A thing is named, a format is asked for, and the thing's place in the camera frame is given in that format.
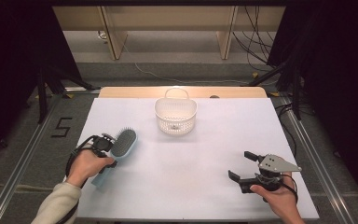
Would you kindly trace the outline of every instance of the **white table surface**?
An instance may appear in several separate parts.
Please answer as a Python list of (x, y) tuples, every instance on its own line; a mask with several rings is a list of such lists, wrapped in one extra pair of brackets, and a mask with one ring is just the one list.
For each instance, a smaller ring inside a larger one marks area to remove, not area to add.
[[(157, 125), (157, 99), (97, 98), (79, 139), (116, 135), (131, 127), (138, 141), (97, 188), (83, 188), (78, 217), (142, 221), (256, 221), (278, 218), (256, 194), (242, 194), (227, 171), (241, 178), (259, 174), (243, 157), (275, 154), (296, 164), (270, 99), (193, 99), (196, 126), (175, 137)], [(294, 173), (298, 209), (319, 218), (301, 173)]]

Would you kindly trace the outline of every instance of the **floor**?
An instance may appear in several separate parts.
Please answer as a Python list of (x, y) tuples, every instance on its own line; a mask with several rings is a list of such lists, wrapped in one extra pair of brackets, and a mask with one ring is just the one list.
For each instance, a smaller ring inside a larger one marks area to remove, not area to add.
[[(266, 72), (261, 70), (270, 69), (249, 56), (235, 39), (229, 58), (222, 60), (213, 32), (130, 32), (117, 61), (110, 59), (107, 44), (97, 32), (65, 32), (65, 35), (83, 79), (95, 86), (240, 86)], [(236, 35), (249, 46), (244, 34)], [(269, 36), (273, 38), (274, 34), (261, 34), (266, 45), (272, 43)], [(261, 58), (266, 53), (255, 43), (252, 51)], [(285, 105), (290, 97), (276, 94), (273, 85), (276, 79), (269, 79), (262, 87), (275, 106)], [(69, 81), (64, 85), (76, 86)], [(63, 97), (52, 95), (48, 98), (47, 122), (42, 125), (37, 124), (37, 94), (30, 97), (6, 138), (8, 146), (0, 147), (0, 196), (7, 191), (9, 198), (0, 204), (3, 211), (0, 223), (32, 221), (39, 204), (62, 181), (68, 154), (77, 143), (95, 97), (98, 92), (93, 91), (74, 91)], [(297, 121), (287, 112), (282, 115), (282, 124), (287, 127), (288, 142), (296, 150), (297, 164), (303, 167), (302, 175), (320, 214), (320, 219), (307, 223), (358, 223), (358, 187), (345, 164), (334, 155), (335, 148), (305, 97), (301, 117)], [(69, 129), (57, 129), (59, 123)], [(21, 171), (18, 181), (9, 183), (15, 179), (15, 170)], [(337, 200), (344, 204), (336, 205)], [(111, 222), (79, 219), (76, 223)]]

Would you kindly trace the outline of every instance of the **white basket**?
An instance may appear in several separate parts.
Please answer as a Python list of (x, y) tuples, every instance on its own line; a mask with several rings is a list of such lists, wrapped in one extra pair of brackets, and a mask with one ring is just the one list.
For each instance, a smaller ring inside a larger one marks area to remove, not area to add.
[[(169, 98), (168, 91), (173, 89), (184, 91), (186, 98)], [(159, 128), (171, 135), (183, 135), (193, 130), (196, 123), (197, 103), (190, 100), (187, 91), (171, 88), (165, 92), (165, 97), (156, 100), (156, 118)]]

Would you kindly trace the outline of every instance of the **sleeve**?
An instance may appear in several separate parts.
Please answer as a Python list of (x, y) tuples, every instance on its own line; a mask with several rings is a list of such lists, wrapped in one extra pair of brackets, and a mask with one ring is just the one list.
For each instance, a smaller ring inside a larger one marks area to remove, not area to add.
[[(37, 211), (33, 224), (57, 223), (76, 205), (81, 196), (81, 189), (63, 182), (54, 187), (54, 190), (42, 202)], [(73, 223), (75, 214), (66, 222)]]

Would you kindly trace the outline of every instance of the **desk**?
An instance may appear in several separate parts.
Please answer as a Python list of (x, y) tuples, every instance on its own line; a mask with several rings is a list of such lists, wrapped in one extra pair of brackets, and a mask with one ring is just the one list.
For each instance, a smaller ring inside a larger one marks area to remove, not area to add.
[[(92, 179), (88, 181), (78, 217), (123, 221), (276, 219), (258, 195), (242, 194), (227, 176), (227, 170), (242, 178), (258, 173), (256, 163), (243, 157), (244, 150), (258, 155), (273, 153), (296, 163), (263, 90), (185, 87), (199, 106), (196, 126), (184, 136), (172, 137), (158, 129), (154, 114), (156, 98), (163, 97), (168, 88), (105, 88), (101, 98), (95, 99), (79, 143), (96, 133), (115, 134), (123, 127), (132, 127), (138, 142), (100, 188), (91, 185)], [(130, 98), (122, 98), (126, 93)], [(211, 95), (222, 98), (209, 99)], [(301, 216), (319, 218), (301, 174), (294, 173), (294, 179)]]

